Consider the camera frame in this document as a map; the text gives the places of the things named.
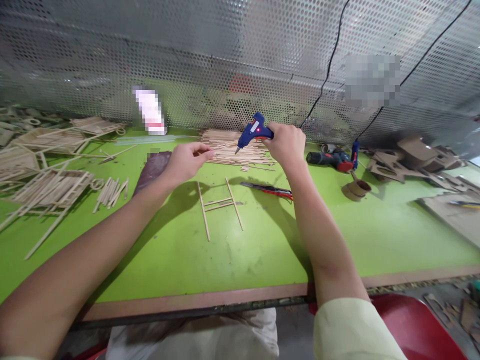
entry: left hand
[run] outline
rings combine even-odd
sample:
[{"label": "left hand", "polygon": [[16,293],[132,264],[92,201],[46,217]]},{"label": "left hand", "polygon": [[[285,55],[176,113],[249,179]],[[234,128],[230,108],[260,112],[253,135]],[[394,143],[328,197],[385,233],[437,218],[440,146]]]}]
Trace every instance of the left hand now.
[{"label": "left hand", "polygon": [[203,164],[214,156],[212,148],[202,142],[177,145],[161,177],[172,180],[178,186],[193,178]]}]

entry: blue hot glue gun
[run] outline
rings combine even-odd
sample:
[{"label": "blue hot glue gun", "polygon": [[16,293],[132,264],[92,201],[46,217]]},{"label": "blue hot glue gun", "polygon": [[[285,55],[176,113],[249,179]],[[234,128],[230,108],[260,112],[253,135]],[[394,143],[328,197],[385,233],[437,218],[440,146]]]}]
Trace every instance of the blue hot glue gun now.
[{"label": "blue hot glue gun", "polygon": [[274,133],[272,130],[264,126],[265,118],[264,116],[257,112],[253,115],[255,119],[251,124],[248,124],[241,133],[240,138],[238,139],[238,145],[235,151],[235,154],[239,152],[240,149],[246,147],[253,138],[259,139],[273,139]]}]

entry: sleeve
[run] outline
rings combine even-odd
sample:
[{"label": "sleeve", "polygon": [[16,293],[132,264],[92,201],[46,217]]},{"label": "sleeve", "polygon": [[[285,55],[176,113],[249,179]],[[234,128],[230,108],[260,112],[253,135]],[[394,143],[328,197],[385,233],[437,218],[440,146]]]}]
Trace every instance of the sleeve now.
[{"label": "sleeve", "polygon": [[407,360],[375,307],[359,298],[323,304],[315,316],[317,360]]}]

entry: hand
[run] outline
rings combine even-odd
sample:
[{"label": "hand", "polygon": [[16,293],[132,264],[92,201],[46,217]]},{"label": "hand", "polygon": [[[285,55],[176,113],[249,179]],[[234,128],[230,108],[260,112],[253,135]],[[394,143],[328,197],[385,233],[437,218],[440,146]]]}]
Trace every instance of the hand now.
[{"label": "hand", "polygon": [[273,139],[264,139],[262,142],[284,171],[295,168],[305,161],[306,137],[301,129],[274,121],[266,127],[273,131]]},{"label": "hand", "polygon": [[161,178],[169,179],[178,186],[193,178],[203,164],[214,156],[212,148],[202,142],[177,145]]}]

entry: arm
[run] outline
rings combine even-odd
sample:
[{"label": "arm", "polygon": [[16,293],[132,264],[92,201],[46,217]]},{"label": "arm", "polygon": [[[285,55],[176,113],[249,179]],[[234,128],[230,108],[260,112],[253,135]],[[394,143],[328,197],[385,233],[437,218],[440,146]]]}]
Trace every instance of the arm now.
[{"label": "arm", "polygon": [[52,359],[84,303],[168,195],[213,156],[200,142],[178,145],[160,177],[22,282],[0,306],[0,355]]},{"label": "arm", "polygon": [[291,187],[295,217],[313,268],[318,306],[338,298],[370,301],[347,244],[320,196],[304,159],[305,134],[292,125],[271,122],[272,140],[263,140]]}]

